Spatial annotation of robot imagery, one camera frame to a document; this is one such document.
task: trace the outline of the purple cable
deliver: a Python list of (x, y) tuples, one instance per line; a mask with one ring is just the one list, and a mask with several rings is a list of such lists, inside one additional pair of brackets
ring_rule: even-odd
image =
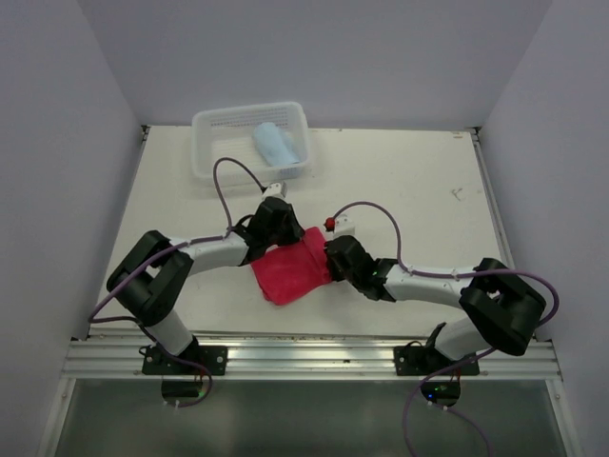
[(121, 290), (123, 290), (126, 287), (126, 285), (133, 278), (135, 278), (136, 276), (141, 274), (144, 270), (146, 270), (146, 268), (148, 268), (150, 265), (152, 265), (157, 260), (165, 257), (166, 255), (170, 254), (174, 250), (185, 248), (188, 245), (197, 245), (199, 243), (207, 243), (209, 241), (220, 241), (220, 240), (223, 240), (223, 239), (224, 239), (224, 237), (222, 235), (205, 236), (205, 237), (201, 237), (201, 238), (194, 238), (194, 239), (190, 240), (190, 242), (185, 241), (185, 242), (180, 243), (178, 245), (170, 246), (169, 248), (165, 248), (165, 249), (157, 252), (156, 254), (152, 255), (142, 265), (140, 265), (138, 268), (136, 268), (127, 278), (125, 278), (123, 281), (121, 281), (121, 283), (116, 288), (114, 288), (108, 295), (106, 295), (106, 297), (101, 302), (99, 302), (95, 306), (95, 308), (93, 309), (91, 314), (88, 316), (88, 321), (91, 324), (102, 324), (102, 323), (105, 323), (105, 322), (114, 322), (113, 320), (108, 320), (108, 319), (115, 319), (115, 318), (109, 318), (108, 317), (108, 318), (104, 318), (105, 320), (98, 320), (98, 319), (95, 319), (95, 316), (99, 313), (99, 311), (101, 311), (110, 302), (110, 300), (115, 298), (116, 295), (118, 295), (121, 292)]
[[(406, 404), (403, 407), (402, 428), (403, 428), (403, 438), (404, 438), (404, 440), (406, 442), (406, 446), (408, 447), (408, 450), (410, 451), (410, 454), (412, 455), (412, 457), (418, 457), (419, 454), (415, 450), (412, 442), (410, 441), (410, 438), (408, 437), (408, 432), (407, 432), (408, 411), (409, 411), (410, 407), (412, 406), (412, 402), (415, 399), (415, 396), (417, 395), (417, 392), (419, 392), (419, 389), (427, 381), (429, 381), (431, 378), (435, 378), (436, 376), (440, 376), (442, 374), (449, 373), (449, 372), (451, 372), (451, 371), (453, 371), (455, 369), (458, 369), (458, 368), (464, 367), (466, 365), (472, 364), (472, 363), (480, 360), (482, 357), (486, 357), (488, 354), (490, 354), (492, 352), (495, 352), (495, 350), (492, 349), (492, 348), (487, 349), (487, 350), (485, 350), (484, 352), (481, 352), (478, 355), (470, 357), (469, 359), (461, 360), (460, 362), (457, 362), (456, 364), (453, 364), (450, 367), (442, 368), (442, 369), (439, 369), (438, 371), (435, 371), (435, 372), (433, 372), (431, 374), (428, 374), (410, 392), (410, 394), (408, 395), (408, 398), (406, 398)], [(488, 453), (489, 456), (492, 456), (493, 455), (493, 447), (491, 446), (491, 442), (489, 441), (489, 439), (486, 436), (486, 434), (484, 433), (484, 431), (482, 431), (480, 426), (478, 426), (474, 421), (472, 421), (470, 418), (465, 416), (462, 412), (458, 412), (458, 411), (453, 410), (451, 408), (449, 408), (448, 411), (453, 413), (453, 414), (455, 414), (458, 417), (461, 417), (465, 422), (468, 422), (469, 424), (471, 424), (471, 426), (479, 433), (479, 435), (484, 440), (484, 443), (486, 444), (486, 452)]]
[[(396, 221), (396, 218), (393, 217), (393, 215), (388, 210), (383, 208), (381, 205), (378, 205), (373, 202), (366, 202), (366, 201), (349, 203), (348, 205), (345, 205), (344, 207), (339, 209), (336, 212), (336, 214), (334, 214), (333, 218), (336, 219), (336, 217), (339, 214), (342, 214), (347, 209), (357, 207), (357, 206), (376, 208), (389, 218), (389, 221), (391, 221), (391, 225), (393, 226), (393, 229), (396, 232), (396, 237), (398, 238), (398, 249), (397, 249), (396, 257), (398, 259), (398, 264), (400, 265), (400, 268), (402, 268), (404, 271), (406, 271), (407, 273), (411, 273), (415, 276), (421, 276), (424, 278), (455, 279), (455, 276), (452, 275), (451, 273), (432, 273), (429, 271), (420, 271), (417, 269), (410, 270), (402, 260), (402, 233), (400, 232), (400, 227), (398, 226), (398, 222)], [(560, 298), (559, 298), (559, 293), (556, 290), (556, 288), (554, 286), (552, 286), (547, 280), (543, 279), (542, 277), (538, 276), (537, 274), (530, 273), (528, 271), (523, 271), (521, 269), (509, 269), (509, 268), (487, 269), (484, 271), (472, 271), (471, 273), (457, 274), (456, 277), (459, 279), (466, 279), (466, 278), (478, 278), (478, 277), (482, 277), (482, 276), (493, 276), (496, 274), (516, 274), (519, 276), (525, 276), (527, 278), (534, 279), (535, 281), (543, 284), (550, 291), (550, 293), (552, 294), (552, 299), (554, 300), (554, 305), (550, 309), (550, 312), (548, 312), (548, 314), (543, 319), (540, 320), (540, 323), (539, 323), (540, 326), (547, 323), (559, 311)]]
[(216, 163), (213, 164), (213, 172), (212, 172), (213, 185), (216, 188), (216, 192), (218, 193), (218, 198), (220, 199), (222, 208), (225, 211), (226, 221), (228, 222), (228, 227), (226, 228), (226, 236), (228, 236), (228, 234), (232, 230), (232, 218), (230, 217), (230, 211), (228, 210), (228, 205), (226, 204), (226, 198), (222, 194), (222, 189), (220, 189), (220, 183), (218, 182), (218, 166), (220, 166), (220, 164), (222, 164), (223, 162), (232, 162), (233, 164), (236, 164), (239, 167), (241, 167), (242, 169), (244, 169), (246, 171), (246, 173), (249, 174), (251, 179), (253, 179), (254, 182), (258, 185), (258, 187), (260, 188), (260, 190), (262, 192), (265, 191), (265, 187), (262, 185), (262, 183), (256, 177), (256, 175), (254, 173), (252, 173), (248, 167), (246, 167), (242, 162), (238, 161), (237, 159), (233, 159), (232, 157), (221, 157), (220, 159), (216, 160)]
[(210, 241), (221, 241), (223, 239), (225, 239), (230, 232), (232, 231), (232, 218), (230, 216), (230, 211), (228, 209), (228, 205), (226, 204), (226, 198), (224, 197), (224, 195), (222, 194), (222, 190), (220, 189), (220, 183), (218, 182), (218, 166), (222, 163), (222, 162), (232, 162), (236, 165), (238, 165), (239, 167), (241, 167), (242, 169), (244, 169), (247, 174), (249, 174), (249, 176), (251, 177), (251, 179), (254, 180), (254, 182), (258, 185), (258, 187), (260, 188), (260, 190), (262, 192), (265, 191), (265, 187), (262, 185), (262, 183), (260, 182), (260, 180), (256, 177), (256, 175), (254, 175), (254, 173), (251, 172), (251, 170), (246, 167), (242, 162), (233, 159), (231, 157), (222, 157), (220, 159), (218, 159), (216, 161), (216, 163), (213, 166), (213, 184), (216, 188), (216, 192), (218, 193), (218, 198), (220, 199), (220, 203), (222, 204), (222, 208), (225, 211), (225, 215), (226, 215), (226, 223), (227, 223), (227, 229), (226, 229), (226, 235), (222, 236), (222, 235), (217, 235), (217, 236), (208, 236), (208, 237), (202, 237), (202, 238), (194, 238), (192, 240), (190, 240), (190, 242), (185, 241), (184, 243), (180, 243), (178, 245), (175, 246), (170, 246), (169, 248), (163, 249), (159, 252), (157, 252), (156, 254), (152, 255), (149, 259), (147, 259), (142, 265), (140, 265), (138, 268), (136, 268), (127, 278), (125, 278), (123, 281), (121, 281), (121, 283), (114, 288), (101, 302), (99, 302), (95, 308), (93, 309), (93, 311), (91, 312), (91, 314), (88, 317), (88, 321), (91, 324), (104, 324), (104, 323), (108, 323), (108, 322), (120, 322), (120, 321), (129, 321), (129, 322), (133, 322), (135, 323), (140, 330), (150, 339), (152, 340), (152, 342), (154, 342), (157, 346), (157, 348), (159, 348), (164, 354), (165, 356), (170, 359), (173, 360), (176, 363), (182, 364), (182, 365), (186, 365), (188, 367), (193, 367), (193, 368), (197, 368), (198, 370), (200, 370), (201, 372), (203, 372), (205, 374), (205, 376), (209, 379), (209, 386), (207, 387), (206, 392), (199, 396), (199, 398), (197, 398), (197, 400), (193, 401), (193, 402), (188, 402), (188, 403), (183, 403), (178, 405), (178, 407), (193, 407), (195, 405), (198, 405), (199, 403), (201, 403), (203, 400), (205, 400), (205, 398), (209, 395), (209, 393), (211, 392), (211, 387), (213, 386), (213, 379), (211, 377), (211, 373), (209, 372), (209, 370), (207, 368), (205, 368), (203, 365), (201, 364), (197, 364), (195, 362), (190, 362), (188, 360), (184, 360), (181, 359), (179, 357), (176, 357), (175, 355), (169, 353), (165, 348), (163, 348), (163, 346), (156, 340), (156, 338), (154, 338), (154, 336), (152, 336), (147, 330), (146, 328), (144, 328), (144, 326), (142, 326), (142, 324), (134, 317), (132, 316), (113, 316), (113, 317), (101, 317), (101, 318), (96, 318), (95, 316), (97, 314), (99, 314), (99, 312), (113, 299), (116, 298), (116, 296), (121, 292), (121, 290), (123, 290), (127, 284), (136, 276), (138, 276), (139, 274), (141, 274), (142, 272), (144, 272), (146, 270), (146, 268), (148, 268), (150, 265), (152, 265), (154, 262), (156, 262), (157, 260), (165, 257), (168, 254), (171, 254), (171, 252), (181, 249), (181, 248), (185, 248), (189, 245), (196, 245), (199, 243), (206, 243), (206, 242), (210, 242)]
[[(393, 215), (387, 209), (383, 208), (381, 205), (373, 203), (373, 202), (367, 202), (367, 201), (358, 201), (358, 202), (349, 203), (348, 205), (345, 205), (344, 207), (342, 207), (341, 209), (336, 211), (336, 213), (333, 216), (333, 219), (336, 219), (337, 216), (339, 216), (340, 214), (345, 212), (347, 209), (357, 207), (357, 206), (365, 206), (365, 207), (372, 207), (372, 208), (378, 209), (385, 216), (387, 216), (389, 218), (389, 221), (391, 221), (391, 225), (393, 226), (393, 229), (396, 232), (396, 237), (398, 238), (398, 249), (397, 249), (398, 253), (397, 253), (396, 257), (398, 260), (398, 264), (400, 265), (400, 268), (403, 269), (404, 271), (406, 271), (410, 274), (416, 275), (416, 276), (421, 276), (421, 277), (425, 277), (425, 278), (434, 278), (434, 279), (455, 279), (455, 277), (457, 277), (459, 279), (466, 279), (466, 278), (477, 278), (477, 277), (482, 277), (482, 276), (491, 276), (491, 275), (496, 275), (496, 274), (516, 274), (519, 276), (525, 276), (527, 278), (534, 279), (535, 281), (538, 281), (539, 283), (543, 284), (544, 286), (547, 287), (547, 289), (552, 294), (552, 299), (554, 302), (552, 305), (552, 308), (550, 309), (550, 312), (548, 312), (548, 314), (543, 319), (540, 320), (538, 326), (542, 326), (543, 324), (547, 323), (559, 311), (560, 298), (559, 298), (559, 293), (556, 290), (556, 288), (554, 286), (552, 286), (552, 284), (550, 284), (548, 281), (546, 281), (545, 279), (538, 276), (537, 274), (530, 273), (528, 271), (523, 271), (520, 269), (505, 268), (505, 269), (488, 269), (488, 270), (484, 270), (484, 271), (472, 271), (471, 273), (462, 273), (462, 274), (452, 275), (450, 273), (432, 273), (429, 271), (420, 271), (417, 269), (412, 269), (412, 270), (409, 269), (402, 260), (402, 233), (400, 232), (400, 227), (398, 226), (398, 222), (396, 221), (396, 218), (393, 217)], [(416, 452), (415, 448), (412, 446), (410, 438), (408, 437), (406, 423), (407, 423), (407, 418), (408, 418), (408, 410), (410, 409), (410, 406), (412, 405), (412, 401), (413, 401), (415, 395), (417, 394), (417, 392), (419, 391), (419, 389), (421, 388), (421, 386), (423, 386), (427, 381), (429, 381), (431, 378), (433, 378), (435, 376), (439, 376), (441, 374), (445, 374), (445, 373), (451, 372), (455, 369), (461, 368), (465, 365), (469, 365), (473, 362), (480, 360), (482, 357), (486, 357), (488, 354), (490, 354), (494, 351), (495, 351), (494, 349), (490, 348), (478, 355), (475, 355), (475, 356), (470, 357), (465, 360), (461, 360), (460, 362), (453, 364), (450, 367), (446, 367), (439, 371), (436, 371), (435, 373), (431, 373), (430, 375), (428, 375), (424, 379), (422, 379), (422, 381), (420, 381), (417, 384), (417, 386), (412, 390), (412, 392), (408, 395), (408, 398), (406, 399), (406, 404), (403, 409), (403, 421), (402, 421), (403, 438), (406, 442), (406, 446), (408, 447), (408, 450), (410, 451), (410, 453), (412, 454), (413, 457), (418, 457), (419, 454)], [(482, 439), (486, 443), (486, 450), (488, 452), (488, 455), (492, 456), (493, 448), (490, 444), (490, 441), (488, 440), (488, 437), (482, 431), (482, 429), (474, 421), (472, 421), (471, 419), (466, 417), (463, 413), (458, 412), (456, 410), (452, 410), (452, 409), (449, 409), (449, 411), (451, 413), (455, 414), (456, 416), (461, 417), (464, 421), (466, 421), (472, 425), (472, 427), (479, 433), (479, 435), (482, 437)]]
[(181, 248), (185, 248), (188, 245), (197, 245), (197, 244), (200, 244), (200, 243), (207, 243), (207, 242), (210, 242), (210, 241), (221, 241), (223, 239), (224, 239), (224, 236), (222, 236), (222, 235), (205, 236), (205, 237), (201, 237), (201, 238), (194, 238), (194, 239), (190, 240), (190, 242), (185, 241), (185, 242), (177, 244), (175, 246), (170, 246), (169, 248), (165, 248), (165, 249), (157, 252), (156, 254), (150, 256), (150, 258), (148, 258), (142, 265), (140, 265), (138, 268), (136, 268), (127, 278), (125, 278), (123, 281), (121, 281), (121, 283), (116, 288), (114, 288), (101, 302), (99, 302), (97, 304), (97, 306), (95, 306), (95, 308), (93, 309), (93, 311), (91, 312), (91, 314), (88, 317), (88, 321), (91, 324), (104, 324), (104, 323), (107, 323), (107, 322), (119, 322), (119, 321), (129, 321), (129, 322), (135, 323), (140, 328), (140, 330), (150, 340), (152, 340), (153, 343), (156, 344), (157, 348), (159, 348), (165, 354), (165, 356), (168, 359), (173, 360), (176, 363), (179, 363), (179, 364), (182, 364), (182, 365), (186, 365), (188, 367), (197, 368), (199, 371), (201, 371), (207, 377), (207, 379), (209, 379), (209, 385), (207, 386), (207, 389), (206, 389), (204, 394), (200, 395), (199, 398), (197, 398), (196, 400), (194, 400), (192, 402), (186, 402), (186, 403), (179, 404), (178, 407), (193, 407), (193, 406), (198, 405), (199, 403), (201, 403), (201, 402), (203, 402), (205, 400), (205, 398), (211, 392), (211, 388), (213, 386), (213, 378), (211, 377), (211, 373), (209, 372), (209, 370), (207, 368), (205, 368), (201, 364), (197, 364), (195, 362), (190, 362), (189, 360), (181, 359), (181, 358), (176, 357), (175, 355), (169, 353), (156, 340), (156, 338), (154, 338), (154, 336), (152, 336), (144, 328), (144, 326), (142, 326), (142, 323), (140, 323), (136, 318), (134, 318), (132, 316), (114, 316), (114, 317), (101, 317), (101, 318), (99, 318), (99, 317), (95, 318), (95, 316), (97, 314), (99, 314), (99, 312), (110, 302), (110, 300), (115, 298), (116, 295), (118, 295), (121, 292), (121, 290), (123, 290), (125, 288), (125, 286), (133, 278), (135, 278), (136, 276), (138, 276), (139, 274), (144, 272), (146, 270), (146, 268), (148, 268), (150, 265), (152, 265), (157, 260), (161, 259), (162, 257), (165, 257), (166, 255), (170, 254), (171, 252), (173, 252), (175, 250), (178, 250), (178, 249), (181, 249)]

